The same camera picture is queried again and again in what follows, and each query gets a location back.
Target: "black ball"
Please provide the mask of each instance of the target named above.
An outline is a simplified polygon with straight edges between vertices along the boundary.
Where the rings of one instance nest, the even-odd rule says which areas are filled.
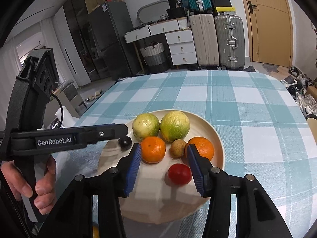
[[[119,145],[123,150],[127,150],[132,146],[132,140],[130,137],[125,136],[124,138],[119,139]]]

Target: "beige plate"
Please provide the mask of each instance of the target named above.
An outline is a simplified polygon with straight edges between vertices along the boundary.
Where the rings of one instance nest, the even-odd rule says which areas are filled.
[[[172,110],[151,112],[161,121],[163,116]],[[224,149],[216,130],[203,118],[185,112],[191,127],[184,138],[200,136],[210,140],[215,147],[215,155],[211,160],[213,166],[224,169]],[[132,132],[132,122],[128,122],[128,136],[132,143],[139,143]],[[185,186],[171,184],[166,177],[169,167],[176,163],[184,163],[181,159],[172,159],[169,154],[171,143],[166,143],[166,154],[157,164],[141,162],[133,192],[126,199],[120,198],[122,216],[143,223],[161,224],[184,218],[194,213],[207,199],[197,192],[194,180]],[[103,149],[98,165],[100,175],[108,168],[116,166],[121,157],[127,156],[129,150],[122,152],[118,140],[110,140]]]

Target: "teal and white tablecloth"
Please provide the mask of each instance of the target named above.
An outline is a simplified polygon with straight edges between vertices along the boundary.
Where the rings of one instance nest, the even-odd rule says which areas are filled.
[[[189,111],[212,124],[225,149],[225,171],[255,175],[293,237],[304,236],[317,217],[317,148],[304,116],[278,80],[238,71],[129,78],[109,89],[76,125],[127,123],[160,109]],[[58,187],[62,190],[78,173],[95,175],[104,145],[56,155],[62,176]],[[230,237],[235,236],[235,201],[232,197]],[[201,237],[207,211],[208,203],[183,219],[177,237]]]

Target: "refrigerator sticker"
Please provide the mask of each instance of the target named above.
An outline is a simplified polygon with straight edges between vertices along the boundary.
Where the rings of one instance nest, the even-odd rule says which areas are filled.
[[[103,5],[102,5],[102,9],[103,9],[103,12],[107,11],[107,6],[106,6],[106,4],[103,4]]]

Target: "door frame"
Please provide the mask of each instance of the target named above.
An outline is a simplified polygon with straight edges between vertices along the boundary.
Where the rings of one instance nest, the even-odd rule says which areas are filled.
[[[292,21],[292,15],[291,15],[291,10],[289,7],[288,0],[286,0],[287,4],[287,10],[288,10],[288,15],[289,15],[289,21],[291,23],[291,60],[289,65],[293,65],[293,53],[294,53],[294,48],[293,48],[293,21]],[[249,11],[249,6],[248,6],[248,1],[243,0],[243,5],[244,5],[244,10],[245,10],[245,15],[247,18],[247,26],[248,26],[248,38],[249,38],[249,57],[251,62],[253,61],[253,39],[252,39],[252,27],[251,27],[251,16],[250,16],[250,11]]]

